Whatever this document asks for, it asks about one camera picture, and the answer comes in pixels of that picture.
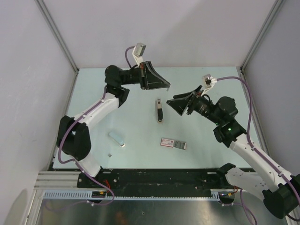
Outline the red white staples box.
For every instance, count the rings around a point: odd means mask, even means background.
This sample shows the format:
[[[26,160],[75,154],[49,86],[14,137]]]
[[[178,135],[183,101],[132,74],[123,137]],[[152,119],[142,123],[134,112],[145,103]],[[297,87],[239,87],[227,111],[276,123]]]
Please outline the red white staples box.
[[[177,149],[181,149],[181,150],[186,150],[186,148],[187,148],[186,142],[173,140],[173,139],[167,139],[167,138],[162,138],[160,145],[164,146],[164,147],[177,148]]]

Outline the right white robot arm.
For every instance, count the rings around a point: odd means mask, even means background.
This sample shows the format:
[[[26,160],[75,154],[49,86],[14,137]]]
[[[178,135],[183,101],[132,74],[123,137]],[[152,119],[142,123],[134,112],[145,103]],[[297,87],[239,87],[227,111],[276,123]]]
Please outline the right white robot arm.
[[[227,163],[219,168],[216,182],[221,188],[238,186],[263,201],[267,210],[279,219],[289,216],[300,204],[300,176],[292,175],[250,140],[247,131],[236,121],[235,100],[221,97],[215,104],[201,90],[173,96],[166,102],[179,115],[197,112],[216,124],[213,130],[219,143],[241,156],[257,175],[243,172]]]

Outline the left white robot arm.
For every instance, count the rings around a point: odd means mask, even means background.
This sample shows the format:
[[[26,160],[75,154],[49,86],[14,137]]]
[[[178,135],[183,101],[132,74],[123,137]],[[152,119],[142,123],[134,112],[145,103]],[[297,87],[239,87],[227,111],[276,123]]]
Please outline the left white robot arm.
[[[115,65],[105,69],[105,87],[102,97],[88,109],[74,117],[67,115],[60,119],[56,146],[58,161],[61,154],[71,157],[70,161],[78,164],[80,170],[88,175],[87,182],[97,188],[103,184],[104,178],[99,171],[100,163],[92,154],[90,131],[109,113],[120,108],[129,95],[130,90],[124,85],[139,84],[142,90],[169,88],[171,84],[159,75],[150,61],[141,62],[130,69],[123,70]]]

